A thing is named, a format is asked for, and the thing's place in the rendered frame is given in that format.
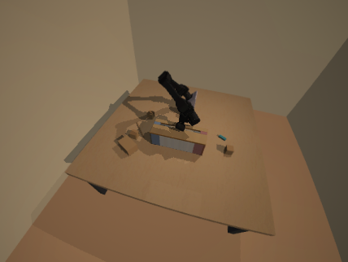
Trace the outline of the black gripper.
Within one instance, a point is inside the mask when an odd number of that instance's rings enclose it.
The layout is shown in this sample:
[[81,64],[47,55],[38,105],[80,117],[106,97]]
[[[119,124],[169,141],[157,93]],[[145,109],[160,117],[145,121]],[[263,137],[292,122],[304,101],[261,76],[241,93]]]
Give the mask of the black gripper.
[[179,122],[176,123],[176,129],[179,129],[180,131],[184,131],[185,130],[185,125],[184,123],[186,123],[186,121],[189,119],[188,116],[184,117],[181,113],[180,113],[180,117],[179,117]]

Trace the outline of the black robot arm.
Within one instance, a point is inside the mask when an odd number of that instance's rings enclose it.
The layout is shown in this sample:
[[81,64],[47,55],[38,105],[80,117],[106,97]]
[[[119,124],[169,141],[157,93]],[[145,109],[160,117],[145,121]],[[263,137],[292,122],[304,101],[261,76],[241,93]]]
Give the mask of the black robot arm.
[[[198,124],[200,119],[197,113],[194,111],[194,106],[188,100],[193,97],[193,94],[189,92],[189,88],[185,85],[179,85],[176,83],[169,72],[162,72],[158,76],[159,84],[168,91],[172,98],[176,102],[177,110],[184,116],[188,116],[189,119],[186,123],[190,123],[191,126]],[[182,98],[184,96],[186,99]]]

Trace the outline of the brown rectangular block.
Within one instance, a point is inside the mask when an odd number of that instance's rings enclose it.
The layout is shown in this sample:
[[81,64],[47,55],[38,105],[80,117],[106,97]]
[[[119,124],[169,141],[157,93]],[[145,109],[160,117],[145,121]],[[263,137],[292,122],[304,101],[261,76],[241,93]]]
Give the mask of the brown rectangular block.
[[128,155],[135,153],[137,149],[137,144],[127,135],[118,141],[119,146]]

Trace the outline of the small brown box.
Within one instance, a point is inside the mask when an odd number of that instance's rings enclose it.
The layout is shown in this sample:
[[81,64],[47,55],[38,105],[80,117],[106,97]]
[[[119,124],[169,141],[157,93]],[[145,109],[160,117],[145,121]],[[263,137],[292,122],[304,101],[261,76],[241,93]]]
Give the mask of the small brown box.
[[133,129],[132,132],[130,133],[130,137],[137,140],[138,136],[139,136],[139,132]]
[[224,148],[224,153],[225,153],[225,154],[231,155],[233,152],[234,152],[233,146],[227,145],[227,146]]

